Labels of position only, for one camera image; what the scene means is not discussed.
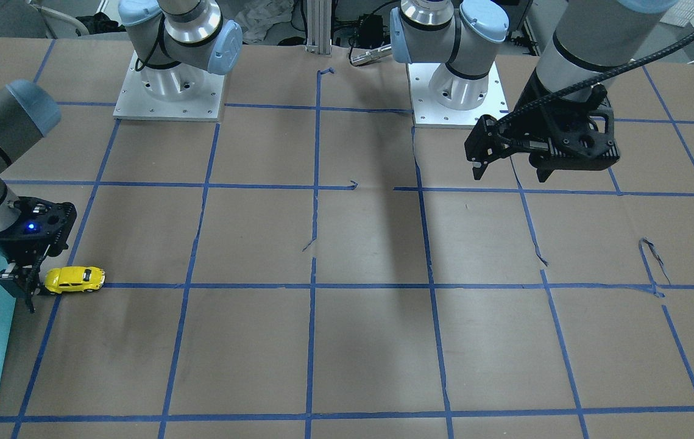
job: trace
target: blue joint cap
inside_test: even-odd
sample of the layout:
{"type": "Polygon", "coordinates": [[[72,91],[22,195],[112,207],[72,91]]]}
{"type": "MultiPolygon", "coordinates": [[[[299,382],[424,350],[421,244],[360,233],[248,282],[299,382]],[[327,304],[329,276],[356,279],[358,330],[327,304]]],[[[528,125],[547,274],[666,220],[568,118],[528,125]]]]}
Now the blue joint cap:
{"type": "Polygon", "coordinates": [[[617,0],[620,4],[642,14],[658,14],[666,12],[678,0],[617,0]]]}
{"type": "Polygon", "coordinates": [[[391,10],[391,47],[393,48],[393,59],[402,64],[411,64],[409,47],[406,45],[406,35],[403,34],[403,25],[400,22],[400,11],[398,8],[391,10]]]}
{"type": "Polygon", "coordinates": [[[207,72],[216,75],[227,75],[238,62],[241,53],[241,43],[244,33],[241,26],[233,20],[224,23],[222,30],[216,37],[216,42],[211,49],[211,57],[208,58],[207,72]]]}
{"type": "Polygon", "coordinates": [[[488,41],[500,43],[506,39],[509,17],[491,0],[463,0],[461,17],[466,25],[488,41]]]}
{"type": "Polygon", "coordinates": [[[149,21],[162,12],[157,0],[121,0],[119,20],[125,26],[136,26],[149,21]]]}
{"type": "Polygon", "coordinates": [[[41,87],[28,80],[18,79],[8,84],[6,89],[27,112],[42,136],[47,136],[60,122],[60,107],[41,87]]]}

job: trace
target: blue tape grid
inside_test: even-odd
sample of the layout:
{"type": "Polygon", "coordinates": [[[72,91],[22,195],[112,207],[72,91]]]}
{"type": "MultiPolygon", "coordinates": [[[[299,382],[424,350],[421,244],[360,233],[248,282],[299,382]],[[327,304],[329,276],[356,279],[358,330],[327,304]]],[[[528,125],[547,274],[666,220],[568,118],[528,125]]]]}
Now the blue tape grid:
{"type": "MultiPolygon", "coordinates": [[[[40,73],[43,72],[43,67],[46,66],[46,62],[49,59],[49,55],[51,55],[52,49],[54,48],[54,44],[57,42],[57,40],[52,40],[51,45],[49,45],[49,51],[46,53],[46,56],[43,58],[43,61],[41,62],[41,67],[38,69],[38,74],[35,75],[35,80],[37,81],[38,78],[40,78],[40,73]]],[[[74,244],[73,248],[71,250],[71,255],[68,256],[68,265],[72,265],[74,261],[74,257],[76,256],[77,250],[79,250],[79,244],[82,241],[82,236],[84,234],[84,230],[87,225],[87,219],[90,217],[90,212],[91,208],[93,208],[93,202],[95,201],[95,197],[97,195],[99,183],[101,182],[102,175],[104,174],[105,171],[105,165],[108,163],[108,158],[111,154],[111,148],[113,147],[113,142],[116,139],[116,133],[118,133],[119,130],[119,125],[120,121],[116,120],[115,125],[113,126],[113,130],[111,132],[111,137],[109,139],[107,147],[105,147],[105,153],[104,153],[104,158],[102,158],[101,161],[101,167],[98,169],[98,174],[95,178],[95,181],[93,182],[93,191],[90,194],[90,200],[87,202],[87,207],[85,208],[84,211],[84,216],[82,217],[82,221],[79,224],[79,231],[76,233],[76,239],[74,239],[74,244]]],[[[60,308],[60,302],[62,301],[62,296],[59,295],[54,299],[54,305],[52,305],[52,310],[51,313],[49,314],[49,320],[46,323],[46,330],[43,333],[43,339],[41,341],[41,346],[38,348],[38,355],[35,357],[35,363],[32,367],[32,372],[30,373],[30,380],[27,382],[27,388],[24,391],[24,397],[23,401],[21,402],[21,406],[19,408],[19,415],[18,419],[15,422],[15,425],[13,425],[13,432],[12,432],[12,439],[16,439],[19,435],[19,430],[21,429],[21,420],[24,419],[24,416],[26,415],[27,412],[27,405],[30,403],[30,398],[32,397],[32,390],[35,387],[35,381],[38,379],[38,372],[40,372],[40,367],[41,363],[43,361],[43,356],[46,353],[46,345],[49,342],[49,336],[51,336],[51,331],[52,328],[54,327],[54,320],[57,317],[57,311],[60,308]]]]}
{"type": "Polygon", "coordinates": [[[207,208],[208,202],[208,181],[211,179],[212,167],[214,166],[214,157],[216,156],[216,147],[219,141],[219,125],[214,128],[214,137],[211,145],[211,152],[208,156],[208,166],[207,172],[205,172],[205,179],[203,180],[203,192],[201,196],[201,212],[198,219],[198,231],[193,239],[193,249],[190,252],[190,262],[187,266],[187,277],[185,278],[185,285],[182,294],[182,311],[179,314],[179,325],[176,330],[176,341],[174,342],[174,355],[171,359],[171,372],[168,374],[168,386],[165,391],[165,399],[163,402],[163,419],[160,420],[160,430],[158,430],[157,437],[163,439],[165,437],[165,428],[168,425],[168,413],[171,410],[171,397],[174,394],[174,381],[176,380],[176,369],[179,365],[179,352],[182,350],[182,336],[185,333],[185,320],[187,318],[187,305],[189,303],[191,284],[193,283],[193,271],[196,267],[196,255],[198,254],[198,244],[200,242],[201,231],[203,229],[203,218],[205,216],[205,208],[207,208]]]}
{"type": "MultiPolygon", "coordinates": [[[[46,62],[54,49],[54,44],[56,41],[52,41],[49,48],[44,56],[41,63],[40,69],[38,69],[37,75],[35,75],[35,81],[37,81],[46,62]]],[[[210,156],[210,166],[208,167],[207,178],[203,184],[189,184],[189,183],[157,183],[157,182],[119,182],[119,181],[102,181],[102,173],[104,173],[105,164],[110,156],[113,141],[115,140],[116,133],[118,132],[119,122],[116,122],[115,128],[110,137],[109,144],[105,150],[104,158],[101,162],[101,167],[99,168],[98,175],[94,181],[50,181],[50,180],[13,180],[9,183],[16,184],[63,184],[63,185],[85,185],[92,186],[93,191],[91,192],[90,201],[85,209],[82,222],[80,223],[79,232],[76,235],[76,242],[74,242],[74,247],[72,248],[71,255],[68,258],[68,264],[72,264],[74,256],[76,256],[77,248],[82,238],[84,228],[90,215],[91,206],[93,206],[93,201],[96,196],[96,192],[100,186],[148,186],[148,187],[202,187],[202,211],[199,218],[199,227],[196,237],[193,241],[193,250],[191,251],[190,263],[188,266],[188,275],[184,284],[144,284],[144,283],[109,283],[107,287],[121,287],[121,288],[175,288],[183,289],[182,298],[182,311],[180,311],[180,321],[179,328],[177,329],[176,336],[176,348],[174,348],[174,356],[171,360],[171,372],[169,373],[168,388],[166,389],[166,398],[163,406],[163,411],[159,416],[27,416],[26,409],[29,399],[32,395],[33,387],[35,386],[35,380],[37,379],[38,372],[40,371],[40,365],[43,360],[43,356],[46,352],[46,345],[51,335],[52,326],[54,325],[54,320],[57,316],[57,309],[59,309],[60,297],[57,297],[52,306],[51,314],[49,315],[49,320],[46,325],[46,331],[44,333],[43,339],[41,341],[40,350],[38,350],[37,359],[35,359],[35,364],[31,373],[29,384],[27,384],[26,392],[24,393],[23,403],[19,410],[18,416],[0,416],[0,423],[13,423],[15,428],[13,428],[12,438],[16,438],[19,433],[19,429],[23,423],[52,423],[52,422],[159,422],[160,430],[159,437],[164,437],[165,425],[167,422],[182,422],[182,421],[229,421],[229,420],[302,420],[306,422],[306,438],[310,439],[311,436],[311,422],[317,419],[400,419],[400,418],[445,418],[447,420],[447,431],[448,437],[452,438],[453,434],[452,419],[459,417],[491,417],[491,416],[577,416],[580,419],[580,425],[582,428],[582,433],[585,438],[588,437],[588,431],[586,423],[584,422],[584,416],[586,415],[597,415],[597,414],[622,414],[622,413],[645,413],[645,412],[694,412],[694,405],[682,405],[682,406],[637,406],[637,407],[605,407],[605,408],[583,408],[579,402],[579,396],[577,392],[577,387],[575,383],[575,377],[573,377],[572,366],[570,366],[570,361],[568,358],[567,348],[565,344],[565,338],[563,330],[561,330],[561,325],[558,320],[558,312],[555,308],[555,303],[553,301],[552,290],[556,288],[634,288],[641,289],[643,291],[648,291],[653,287],[660,287],[667,290],[693,290],[694,285],[658,285],[655,280],[653,280],[653,275],[651,275],[650,267],[647,265],[647,259],[644,253],[642,253],[643,260],[645,262],[645,269],[648,272],[648,280],[650,285],[642,284],[551,284],[547,281],[547,275],[544,270],[540,273],[542,275],[541,284],[436,284],[433,277],[433,262],[430,254],[430,240],[428,239],[428,227],[427,227],[427,215],[425,214],[425,192],[429,191],[458,191],[458,192],[497,192],[497,193],[517,193],[521,197],[525,196],[527,193],[539,193],[539,194],[578,194],[578,195],[634,195],[634,196],[658,196],[658,197],[694,197],[694,194],[687,193],[673,193],[673,192],[623,192],[617,182],[612,170],[609,170],[611,175],[612,183],[614,184],[615,191],[553,191],[553,190],[538,190],[538,189],[524,189],[520,182],[516,189],[514,188],[449,188],[449,187],[423,187],[420,169],[416,163],[416,173],[417,173],[417,187],[397,187],[397,191],[416,191],[419,194],[420,201],[420,211],[422,217],[422,228],[423,236],[425,240],[425,256],[427,257],[427,267],[428,267],[428,283],[427,284],[319,284],[316,282],[316,259],[313,258],[311,261],[311,282],[310,284],[197,284],[191,281],[191,276],[193,275],[194,268],[194,258],[196,258],[197,247],[199,242],[199,236],[202,228],[202,221],[205,212],[205,203],[207,202],[208,189],[211,187],[228,187],[228,188],[257,188],[257,189],[298,189],[298,190],[311,190],[314,191],[314,203],[315,212],[313,217],[313,238],[316,238],[316,212],[317,212],[317,195],[319,190],[333,190],[333,191],[348,191],[355,189],[357,184],[352,186],[338,186],[338,187],[320,187],[319,186],[319,116],[322,111],[346,111],[346,112],[400,112],[400,113],[411,113],[411,111],[406,109],[352,109],[352,108],[341,108],[341,107],[322,107],[320,105],[320,93],[321,93],[321,81],[320,77],[324,73],[333,72],[333,70],[325,70],[325,72],[318,72],[317,77],[317,105],[311,106],[294,106],[294,105],[244,105],[244,104],[227,104],[227,106],[233,107],[244,107],[244,108],[269,108],[269,109],[299,109],[299,110],[314,110],[316,111],[317,123],[316,123],[316,164],[315,164],[315,181],[313,186],[297,186],[297,185],[252,185],[252,184],[213,184],[210,183],[210,172],[212,169],[212,164],[214,157],[216,155],[216,140],[218,139],[219,125],[216,127],[212,152],[210,156]],[[431,302],[432,302],[432,313],[433,313],[433,323],[434,332],[436,334],[436,347],[437,355],[439,358],[439,369],[441,369],[441,381],[442,381],[442,396],[444,397],[444,411],[430,411],[430,412],[341,412],[341,413],[314,413],[313,412],[313,366],[314,366],[314,333],[315,333],[315,300],[316,300],[316,289],[317,288],[425,288],[430,289],[431,292],[431,302]],[[177,358],[179,357],[180,342],[182,342],[183,333],[183,323],[185,323],[187,302],[188,302],[188,292],[191,288],[309,288],[310,289],[310,340],[308,341],[308,364],[307,364],[307,394],[306,394],[306,412],[305,413],[278,413],[278,414],[202,414],[202,415],[171,415],[168,413],[169,404],[171,403],[171,395],[173,391],[173,383],[175,380],[175,373],[177,367],[177,358]],[[483,411],[452,411],[450,408],[449,398],[447,397],[447,376],[444,367],[444,352],[442,352],[441,343],[441,331],[439,330],[439,319],[438,310],[436,308],[436,289],[437,288],[469,288],[469,289],[517,289],[517,288],[533,288],[533,289],[544,289],[548,295],[548,302],[550,304],[550,312],[553,315],[553,321],[556,326],[556,333],[558,333],[559,344],[561,345],[561,352],[564,356],[564,364],[567,367],[567,373],[569,375],[570,386],[572,386],[572,394],[575,399],[574,409],[538,409],[538,410],[483,410],[483,411]]],[[[676,133],[686,150],[689,154],[689,159],[694,166],[694,157],[690,153],[689,147],[685,142],[684,137],[679,130],[678,125],[694,124],[694,120],[675,120],[673,119],[669,109],[664,103],[656,84],[653,82],[650,73],[645,69],[645,75],[647,75],[648,81],[653,90],[656,92],[657,97],[661,101],[664,110],[667,113],[668,120],[641,120],[641,119],[619,119],[622,122],[638,122],[638,123],[671,123],[675,127],[676,133]]],[[[84,106],[113,106],[115,103],[112,102],[58,102],[60,105],[84,105],[84,106]]],[[[527,209],[525,212],[528,220],[528,227],[531,231],[531,236],[534,236],[533,220],[531,219],[530,211],[527,209]]],[[[667,318],[667,323],[669,324],[670,331],[673,338],[675,339],[676,346],[681,355],[681,359],[684,362],[687,373],[689,374],[690,381],[694,387],[694,372],[692,367],[690,367],[689,361],[687,361],[687,356],[684,352],[684,348],[681,344],[678,333],[676,333],[675,325],[673,325],[672,318],[666,305],[662,306],[664,315],[667,318]]]]}
{"type": "MultiPolygon", "coordinates": [[[[414,127],[411,128],[411,144],[413,149],[414,127]]],[[[436,356],[439,361],[439,378],[442,384],[442,398],[444,399],[444,417],[447,422],[447,438],[455,439],[455,429],[452,425],[452,408],[450,406],[450,397],[447,394],[447,368],[444,365],[444,348],[442,347],[441,325],[439,325],[439,306],[436,302],[436,281],[433,277],[433,257],[431,256],[431,241],[428,235],[428,216],[425,214],[425,192],[422,191],[422,173],[420,166],[417,163],[417,154],[414,154],[414,172],[417,177],[417,199],[420,202],[420,216],[422,218],[422,241],[425,245],[425,266],[428,269],[428,291],[431,295],[431,313],[433,315],[433,334],[436,337],[436,356]]]]}

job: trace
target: white cloth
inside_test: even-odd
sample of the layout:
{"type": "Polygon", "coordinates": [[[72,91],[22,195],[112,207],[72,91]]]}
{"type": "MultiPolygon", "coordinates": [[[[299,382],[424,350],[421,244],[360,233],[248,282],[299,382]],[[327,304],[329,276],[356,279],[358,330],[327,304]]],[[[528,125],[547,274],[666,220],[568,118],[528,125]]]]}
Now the white cloth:
{"type": "Polygon", "coordinates": [[[290,21],[292,14],[293,0],[252,0],[238,12],[235,21],[244,31],[244,42],[257,44],[273,25],[290,21]]]}

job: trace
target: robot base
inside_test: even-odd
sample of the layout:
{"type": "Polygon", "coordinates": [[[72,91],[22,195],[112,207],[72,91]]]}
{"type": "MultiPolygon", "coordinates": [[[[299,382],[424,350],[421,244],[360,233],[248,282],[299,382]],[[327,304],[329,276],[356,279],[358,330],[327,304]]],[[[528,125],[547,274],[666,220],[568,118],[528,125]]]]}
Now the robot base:
{"type": "Polygon", "coordinates": [[[127,120],[183,120],[218,122],[224,97],[225,77],[203,74],[204,84],[183,100],[161,100],[146,90],[141,72],[135,71],[133,53],[124,77],[122,91],[116,98],[113,116],[127,120]]]}
{"type": "Polygon", "coordinates": [[[439,64],[436,62],[416,62],[408,65],[409,91],[416,127],[471,129],[483,114],[500,119],[509,112],[495,64],[490,68],[490,86],[485,99],[480,106],[472,110],[454,110],[437,102],[428,83],[438,67],[439,64]]]}

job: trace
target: toy car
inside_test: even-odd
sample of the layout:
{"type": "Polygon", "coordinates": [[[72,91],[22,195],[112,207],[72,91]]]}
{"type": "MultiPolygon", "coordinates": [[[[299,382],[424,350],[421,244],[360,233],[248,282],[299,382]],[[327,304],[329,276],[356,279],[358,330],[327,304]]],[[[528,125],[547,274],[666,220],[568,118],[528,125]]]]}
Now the toy car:
{"type": "Polygon", "coordinates": [[[72,291],[96,291],[105,283],[105,271],[98,267],[66,266],[46,273],[41,293],[62,294],[72,291]]]}

